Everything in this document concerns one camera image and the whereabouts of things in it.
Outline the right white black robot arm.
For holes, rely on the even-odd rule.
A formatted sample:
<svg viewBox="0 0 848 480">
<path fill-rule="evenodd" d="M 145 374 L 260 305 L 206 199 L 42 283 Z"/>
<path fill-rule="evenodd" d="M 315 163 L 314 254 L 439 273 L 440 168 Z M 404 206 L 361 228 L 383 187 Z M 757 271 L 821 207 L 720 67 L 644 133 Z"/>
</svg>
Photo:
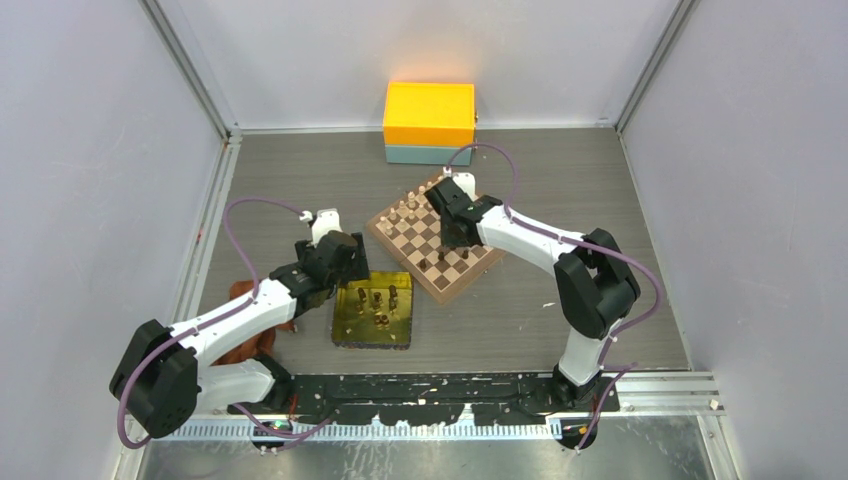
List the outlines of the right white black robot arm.
<svg viewBox="0 0 848 480">
<path fill-rule="evenodd" d="M 567 410 L 582 409 L 594 396 L 611 330 L 641 294 L 615 239 L 602 229 L 583 235 L 553 228 L 489 195 L 473 198 L 459 175 L 438 181 L 424 196 L 440 218 L 443 246 L 500 249 L 555 279 L 570 326 L 553 371 L 555 396 Z"/>
</svg>

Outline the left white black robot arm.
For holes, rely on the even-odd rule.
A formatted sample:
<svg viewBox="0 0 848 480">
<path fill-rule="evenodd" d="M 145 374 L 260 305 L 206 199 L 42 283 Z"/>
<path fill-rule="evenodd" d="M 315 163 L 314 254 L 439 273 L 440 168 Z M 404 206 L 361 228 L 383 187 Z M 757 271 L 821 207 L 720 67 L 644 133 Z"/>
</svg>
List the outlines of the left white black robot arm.
<svg viewBox="0 0 848 480">
<path fill-rule="evenodd" d="M 331 230 L 316 244 L 296 243 L 297 260 L 251 290 L 193 319 L 134 332 L 109 383 L 119 415 L 153 438 L 179 429 L 196 411 L 252 403 L 269 413 L 292 397 L 288 372 L 267 354 L 236 364 L 219 359 L 247 340 L 321 307 L 335 290 L 370 275 L 363 235 Z"/>
</svg>

